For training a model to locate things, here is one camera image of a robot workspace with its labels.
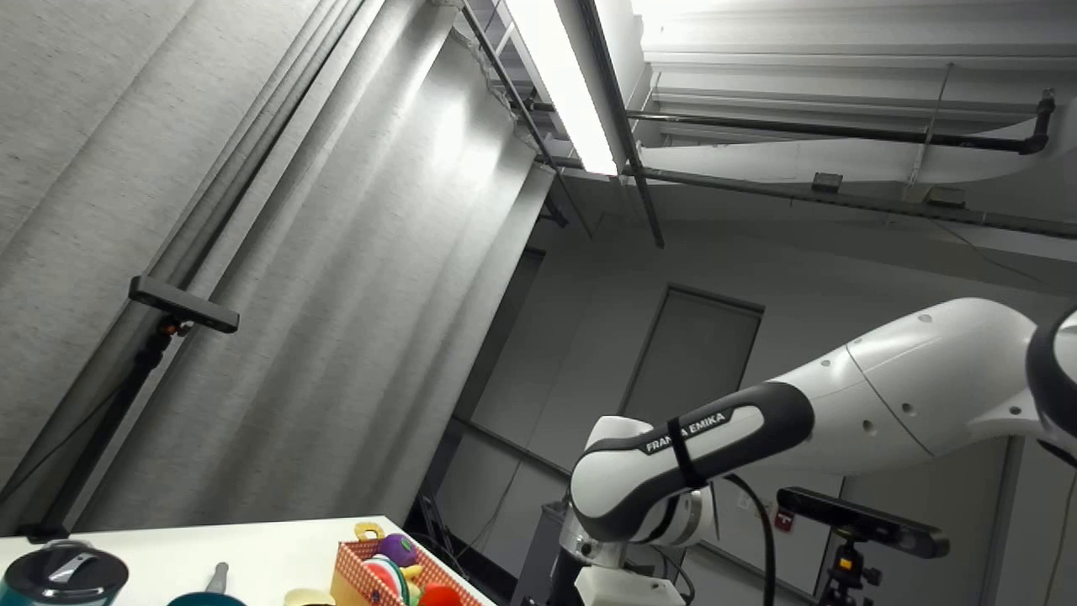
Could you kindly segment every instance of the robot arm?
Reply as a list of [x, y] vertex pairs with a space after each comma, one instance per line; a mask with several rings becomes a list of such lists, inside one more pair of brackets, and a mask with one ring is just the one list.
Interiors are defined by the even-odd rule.
[[865, 474], [992, 433], [1077, 452], [1077, 313], [1038, 331], [1011, 306], [953, 299], [666, 428], [602, 416], [570, 494], [592, 539], [653, 540], [676, 494], [753, 462]]

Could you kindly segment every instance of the gray wall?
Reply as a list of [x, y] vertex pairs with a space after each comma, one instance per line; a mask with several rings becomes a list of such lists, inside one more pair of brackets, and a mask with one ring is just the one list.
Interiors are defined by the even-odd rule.
[[[1062, 299], [992, 251], [973, 251], [935, 224], [910, 220], [865, 220], [780, 204], [762, 211], [750, 197], [725, 197], [725, 211], [690, 204], [716, 202], [699, 191], [662, 191], [673, 216], [669, 249], [653, 249], [632, 211], [602, 211], [599, 240], [554, 234], [521, 324], [506, 342], [474, 425], [524, 452], [572, 469], [589, 425], [625, 398], [645, 331], [669, 283], [764, 306], [749, 384], [790, 370], [848, 335], [948, 295], [992, 295], [1029, 316], [1051, 316]], [[1029, 257], [1007, 257], [1029, 271], [1066, 271]], [[961, 452], [917, 471], [845, 480], [845, 494], [894, 515], [921, 519], [953, 539], [945, 561], [910, 561], [867, 553], [887, 569], [879, 602], [982, 602], [992, 588], [992, 533], [1002, 491], [1007, 442]], [[750, 474], [764, 491], [813, 483], [839, 491], [843, 479]], [[466, 442], [441, 483], [449, 526], [507, 571], [521, 569], [540, 506], [561, 494], [541, 474], [483, 442]], [[758, 520], [737, 491], [725, 491], [725, 553], [762, 561]], [[813, 593], [825, 533], [800, 520], [780, 539], [780, 580]], [[690, 571], [704, 602], [753, 602], [758, 584], [715, 555], [692, 555]]]

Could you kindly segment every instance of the fluorescent light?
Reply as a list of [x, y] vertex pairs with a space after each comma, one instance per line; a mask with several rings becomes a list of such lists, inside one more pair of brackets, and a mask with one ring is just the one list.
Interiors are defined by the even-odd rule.
[[507, 0], [507, 13], [540, 66], [550, 102], [576, 145], [586, 170], [616, 175], [599, 106], [584, 79], [570, 30], [554, 0]]

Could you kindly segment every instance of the red object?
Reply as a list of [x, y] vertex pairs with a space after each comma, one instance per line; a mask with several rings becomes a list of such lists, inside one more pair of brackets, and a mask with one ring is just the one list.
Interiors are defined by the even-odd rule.
[[424, 584], [424, 599], [416, 606], [461, 606], [461, 593], [450, 584]]

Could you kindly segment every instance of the ceiling light fixture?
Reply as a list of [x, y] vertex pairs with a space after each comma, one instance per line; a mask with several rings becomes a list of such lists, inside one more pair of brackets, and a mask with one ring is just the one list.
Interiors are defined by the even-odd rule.
[[616, 175], [613, 147], [554, 0], [507, 0], [507, 13], [586, 170]]

